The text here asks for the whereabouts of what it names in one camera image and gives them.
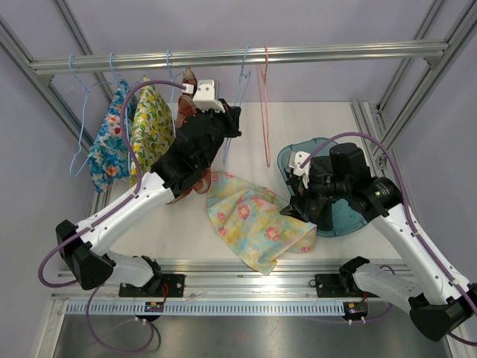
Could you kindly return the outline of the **red plaid skirt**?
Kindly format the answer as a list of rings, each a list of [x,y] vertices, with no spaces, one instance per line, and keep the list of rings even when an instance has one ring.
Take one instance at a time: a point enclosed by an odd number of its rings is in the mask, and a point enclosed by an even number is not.
[[[186,68],[183,74],[182,85],[184,84],[191,84],[196,86],[198,84],[198,80],[195,77],[194,72],[190,68]],[[193,103],[193,95],[191,94],[182,94],[178,99],[178,109],[177,109],[177,126],[180,128],[183,123],[185,122],[186,118],[192,116],[197,112],[197,106]],[[203,195],[205,194],[212,182],[212,170],[211,168],[206,169],[203,171],[202,178],[192,187],[187,189],[183,194],[181,194],[178,198],[170,201],[168,204],[175,204],[178,201],[184,199],[187,195],[191,193],[192,190],[196,191],[197,194]]]

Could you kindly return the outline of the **pastel floral skirt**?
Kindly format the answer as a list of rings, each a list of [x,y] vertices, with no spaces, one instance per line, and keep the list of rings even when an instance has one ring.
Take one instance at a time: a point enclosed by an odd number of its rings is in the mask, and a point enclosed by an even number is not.
[[[286,205],[268,188],[227,172],[213,172],[206,193],[206,210],[217,236],[264,275],[274,270],[282,254],[306,254],[315,246],[316,225],[282,215]]]

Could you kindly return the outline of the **pink wire hanger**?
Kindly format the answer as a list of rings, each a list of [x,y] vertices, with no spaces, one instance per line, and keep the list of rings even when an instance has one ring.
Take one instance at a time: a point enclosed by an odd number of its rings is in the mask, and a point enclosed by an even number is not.
[[[256,79],[259,91],[260,113],[262,118],[262,136],[265,150],[265,165],[271,166],[271,147],[270,147],[270,125],[269,125],[269,109],[268,109],[268,47],[265,50],[265,65],[256,66]]]

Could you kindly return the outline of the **dark grey dotted skirt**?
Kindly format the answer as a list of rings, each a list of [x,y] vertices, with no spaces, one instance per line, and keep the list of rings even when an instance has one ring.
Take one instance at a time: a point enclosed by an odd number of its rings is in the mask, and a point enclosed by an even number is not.
[[[309,205],[309,221],[317,225],[317,229],[331,231],[333,229],[331,200],[317,198]]]

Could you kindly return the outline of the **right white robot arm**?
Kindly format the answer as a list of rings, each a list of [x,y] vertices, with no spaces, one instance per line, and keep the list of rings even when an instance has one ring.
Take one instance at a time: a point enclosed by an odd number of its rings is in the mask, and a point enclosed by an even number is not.
[[[349,296],[366,291],[408,313],[414,326],[440,341],[473,314],[476,285],[442,255],[404,204],[402,191],[372,175],[354,143],[331,142],[318,156],[312,142],[289,145],[277,165],[291,194],[281,211],[315,224],[320,236],[343,236],[373,225],[411,269],[411,282],[355,257],[339,268],[339,289]]]

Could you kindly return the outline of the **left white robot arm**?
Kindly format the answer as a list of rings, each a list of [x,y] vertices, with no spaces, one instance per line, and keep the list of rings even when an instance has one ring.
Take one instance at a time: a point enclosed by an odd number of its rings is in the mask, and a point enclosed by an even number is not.
[[[219,102],[222,111],[198,110],[184,120],[171,147],[135,187],[94,216],[77,224],[64,220],[56,226],[60,256],[82,289],[123,283],[145,296],[159,292],[162,271],[155,260],[117,254],[111,247],[144,215],[191,189],[212,165],[226,138],[241,136],[241,108]]]

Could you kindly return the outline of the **lemon print skirt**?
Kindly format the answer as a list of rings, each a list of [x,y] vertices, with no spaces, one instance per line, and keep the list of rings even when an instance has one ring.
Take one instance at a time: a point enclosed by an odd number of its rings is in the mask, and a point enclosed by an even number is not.
[[[171,109],[156,87],[150,84],[141,88],[130,144],[142,174],[148,172],[172,144],[172,119]]]

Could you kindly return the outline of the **blue floral skirt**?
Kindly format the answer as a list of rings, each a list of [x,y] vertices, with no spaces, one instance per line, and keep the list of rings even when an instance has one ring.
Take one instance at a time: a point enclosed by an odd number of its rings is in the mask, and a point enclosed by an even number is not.
[[[114,180],[130,176],[128,150],[121,134],[120,112],[129,91],[125,79],[119,85],[89,150],[87,165],[95,191],[106,192]]]

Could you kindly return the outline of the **teal plastic basin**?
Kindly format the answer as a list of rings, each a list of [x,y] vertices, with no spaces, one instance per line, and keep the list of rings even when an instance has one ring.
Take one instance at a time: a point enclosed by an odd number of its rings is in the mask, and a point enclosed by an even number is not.
[[[294,143],[285,146],[277,155],[277,166],[283,180],[290,176],[288,162],[290,155],[294,152],[304,151],[311,154],[316,148],[322,145],[327,138],[316,137],[304,142]],[[317,228],[317,235],[322,237],[339,237],[356,232],[363,228],[367,222],[363,216],[349,207],[348,203],[342,199],[336,201],[332,206],[333,229]]]

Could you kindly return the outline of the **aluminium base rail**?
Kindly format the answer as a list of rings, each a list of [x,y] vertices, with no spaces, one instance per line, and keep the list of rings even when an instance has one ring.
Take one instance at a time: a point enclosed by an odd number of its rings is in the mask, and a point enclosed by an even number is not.
[[[318,273],[335,273],[344,259],[280,260],[263,275],[237,259],[159,259],[165,273],[183,274],[183,297],[206,299],[299,299],[316,295],[309,281]]]

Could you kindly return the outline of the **right aluminium frame post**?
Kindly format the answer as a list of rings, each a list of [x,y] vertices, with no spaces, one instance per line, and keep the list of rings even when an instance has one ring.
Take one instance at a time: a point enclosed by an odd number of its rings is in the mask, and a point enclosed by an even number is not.
[[[354,99],[350,109],[360,132],[378,141],[393,153],[398,139],[430,99],[438,84],[476,35],[476,2],[467,1],[442,40],[429,38],[437,19],[450,1],[433,1],[412,39],[417,51],[400,60],[396,71],[379,100],[373,104]],[[393,109],[393,102],[402,92],[405,80],[414,73],[413,67],[423,64],[416,82]]]

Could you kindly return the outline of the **aluminium frame post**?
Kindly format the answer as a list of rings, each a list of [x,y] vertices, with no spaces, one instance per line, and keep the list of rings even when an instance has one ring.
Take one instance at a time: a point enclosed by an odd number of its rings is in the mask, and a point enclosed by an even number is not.
[[[398,139],[430,99],[438,84],[476,35],[476,2],[467,1],[442,40],[429,38],[437,19],[450,1],[433,1],[412,39],[417,51],[400,60],[396,71],[379,100],[373,104],[354,99],[350,109],[360,132],[378,141],[393,153]],[[402,92],[405,80],[414,73],[413,67],[423,64],[416,82],[393,109],[393,102]]]
[[[78,60],[92,49],[71,1],[1,3],[2,219],[51,233],[90,208],[81,163],[112,96]]]

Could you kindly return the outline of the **left aluminium frame post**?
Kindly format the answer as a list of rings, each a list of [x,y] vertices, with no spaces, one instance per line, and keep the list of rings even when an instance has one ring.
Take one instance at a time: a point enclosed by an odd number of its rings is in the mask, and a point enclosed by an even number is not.
[[[92,49],[71,1],[1,3],[2,219],[51,233],[90,208],[81,163],[112,96],[78,60]]]

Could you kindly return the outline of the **aluminium hanging rail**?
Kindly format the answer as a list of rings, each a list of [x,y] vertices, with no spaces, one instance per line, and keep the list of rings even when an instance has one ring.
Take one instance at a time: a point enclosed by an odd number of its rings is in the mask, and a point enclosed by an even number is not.
[[[416,54],[415,45],[409,41],[389,43],[317,45],[298,47],[268,47],[268,64],[317,63],[348,60],[403,59]],[[245,49],[176,51],[171,52],[171,69],[183,67],[240,66]],[[30,68],[37,75],[59,75],[73,71],[96,73],[109,71],[109,55],[81,55],[68,58],[33,60]],[[265,64],[264,46],[250,48],[245,66]],[[141,54],[116,54],[114,66],[118,71],[141,69],[168,69],[166,52]]]

